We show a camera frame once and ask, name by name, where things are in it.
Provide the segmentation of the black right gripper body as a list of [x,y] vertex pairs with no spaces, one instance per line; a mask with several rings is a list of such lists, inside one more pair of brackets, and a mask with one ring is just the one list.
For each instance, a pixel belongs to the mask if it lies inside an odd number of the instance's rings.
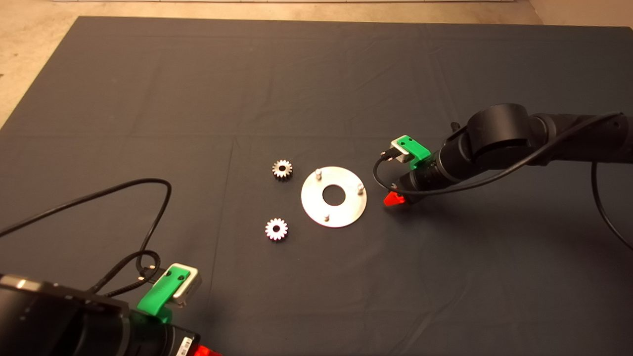
[[394,188],[400,191],[434,191],[453,185],[441,171],[436,153],[421,161],[418,167],[398,178]]

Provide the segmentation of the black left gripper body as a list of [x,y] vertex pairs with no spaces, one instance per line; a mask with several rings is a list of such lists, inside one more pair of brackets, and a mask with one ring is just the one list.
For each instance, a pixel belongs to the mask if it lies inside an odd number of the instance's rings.
[[201,340],[198,333],[154,316],[134,312],[129,322],[127,356],[192,356]]

